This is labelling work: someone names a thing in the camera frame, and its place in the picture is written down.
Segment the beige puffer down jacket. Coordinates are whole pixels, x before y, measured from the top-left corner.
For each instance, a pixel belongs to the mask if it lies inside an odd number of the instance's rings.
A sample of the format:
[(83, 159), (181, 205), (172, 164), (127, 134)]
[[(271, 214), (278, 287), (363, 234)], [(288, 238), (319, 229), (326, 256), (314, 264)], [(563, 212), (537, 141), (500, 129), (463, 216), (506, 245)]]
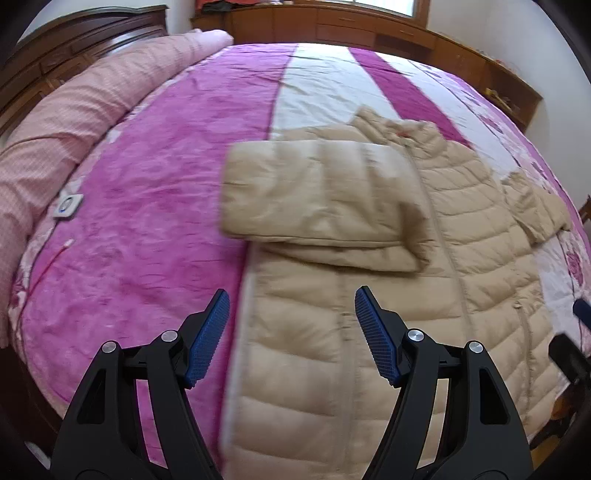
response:
[(497, 177), (427, 121), (346, 124), (230, 147), (221, 231), (252, 244), (222, 440), (228, 479), (358, 479), (398, 393), (356, 320), (356, 290), (435, 341), (481, 342), (528, 435), (558, 373), (537, 246), (571, 226), (519, 169)]

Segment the red clothes on cabinet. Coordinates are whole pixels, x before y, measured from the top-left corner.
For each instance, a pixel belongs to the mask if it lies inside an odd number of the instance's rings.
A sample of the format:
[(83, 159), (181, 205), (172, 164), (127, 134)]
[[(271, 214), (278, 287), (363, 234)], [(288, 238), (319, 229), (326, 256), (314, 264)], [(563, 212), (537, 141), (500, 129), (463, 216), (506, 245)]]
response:
[(263, 0), (197, 0), (195, 9), (199, 14), (225, 13), (231, 10), (252, 7), (263, 3)]

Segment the wooden chair beside bed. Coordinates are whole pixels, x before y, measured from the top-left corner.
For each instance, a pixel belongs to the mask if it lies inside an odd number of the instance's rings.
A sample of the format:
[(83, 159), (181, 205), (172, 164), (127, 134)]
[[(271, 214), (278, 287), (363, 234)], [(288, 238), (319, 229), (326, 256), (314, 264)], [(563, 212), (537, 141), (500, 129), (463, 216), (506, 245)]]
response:
[(591, 195), (587, 196), (585, 203), (581, 206), (578, 213), (582, 224), (591, 220)]

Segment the magenta white floral bedspread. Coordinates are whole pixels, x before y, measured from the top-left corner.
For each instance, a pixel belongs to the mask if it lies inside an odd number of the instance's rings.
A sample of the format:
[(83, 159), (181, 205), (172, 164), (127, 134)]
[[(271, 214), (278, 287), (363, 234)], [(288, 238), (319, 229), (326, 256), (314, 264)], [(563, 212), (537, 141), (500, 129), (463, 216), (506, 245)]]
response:
[[(185, 68), (124, 115), (67, 178), (36, 223), (15, 272), (9, 338), (52, 413), (63, 416), (100, 345), (132, 346), (177, 327), (223, 288), (228, 327), (211, 368), (188, 394), (223, 472), (222, 440), (238, 328), (254, 250), (221, 231), (231, 146), (346, 124), (363, 107), (427, 121), (474, 150), (497, 177), (519, 169), (556, 194), (570, 217), (537, 246), (552, 337), (583, 349), (573, 315), (590, 293), (590, 245), (577, 210), (536, 147), (455, 75), (369, 50), (321, 44), (231, 45)], [(75, 215), (52, 217), (83, 194)]]

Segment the white square controller device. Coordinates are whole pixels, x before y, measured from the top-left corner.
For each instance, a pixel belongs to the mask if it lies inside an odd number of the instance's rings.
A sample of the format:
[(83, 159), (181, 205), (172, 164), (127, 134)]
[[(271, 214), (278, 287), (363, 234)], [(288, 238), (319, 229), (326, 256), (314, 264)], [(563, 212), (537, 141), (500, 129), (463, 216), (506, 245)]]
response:
[(83, 194), (69, 194), (61, 196), (52, 213), (52, 217), (58, 220), (65, 220), (73, 217), (81, 205), (83, 199)]

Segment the pink checkered rolled quilt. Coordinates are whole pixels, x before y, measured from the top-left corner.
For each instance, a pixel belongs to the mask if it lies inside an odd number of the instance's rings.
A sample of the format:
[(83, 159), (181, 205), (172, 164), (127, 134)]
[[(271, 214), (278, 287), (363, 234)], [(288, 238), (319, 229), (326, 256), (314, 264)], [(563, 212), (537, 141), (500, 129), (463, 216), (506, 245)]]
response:
[(94, 62), (41, 100), (1, 152), (1, 345), (13, 277), (40, 216), (94, 145), (150, 92), (225, 47), (223, 30), (140, 41)]

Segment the brown wooden cabinet row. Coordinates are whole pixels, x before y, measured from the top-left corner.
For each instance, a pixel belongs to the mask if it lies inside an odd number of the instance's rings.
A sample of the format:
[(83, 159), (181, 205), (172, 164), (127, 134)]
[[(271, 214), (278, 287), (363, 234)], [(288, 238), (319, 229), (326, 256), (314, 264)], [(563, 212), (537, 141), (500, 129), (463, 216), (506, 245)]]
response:
[(362, 47), (449, 72), (474, 87), (521, 131), (543, 97), (507, 67), (423, 24), (368, 7), (332, 2), (263, 3), (226, 12), (197, 12), (191, 26), (223, 29), (236, 44), (311, 42)]

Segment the dark wooden headboard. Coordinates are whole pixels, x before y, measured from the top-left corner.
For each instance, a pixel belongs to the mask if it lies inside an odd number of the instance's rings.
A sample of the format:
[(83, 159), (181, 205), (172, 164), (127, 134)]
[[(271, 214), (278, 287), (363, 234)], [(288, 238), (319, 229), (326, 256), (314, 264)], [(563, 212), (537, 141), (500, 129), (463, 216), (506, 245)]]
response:
[(19, 41), (1, 68), (1, 140), (48, 94), (97, 60), (166, 36), (165, 5), (105, 6), (62, 16)]

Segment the window with wooden frame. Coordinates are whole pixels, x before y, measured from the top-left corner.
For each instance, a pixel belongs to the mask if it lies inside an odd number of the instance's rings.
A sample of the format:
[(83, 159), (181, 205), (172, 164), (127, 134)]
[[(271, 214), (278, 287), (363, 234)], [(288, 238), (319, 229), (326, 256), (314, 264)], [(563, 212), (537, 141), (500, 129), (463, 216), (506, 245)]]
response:
[(421, 27), (428, 24), (431, 6), (430, 0), (328, 0), (328, 3), (393, 14)]

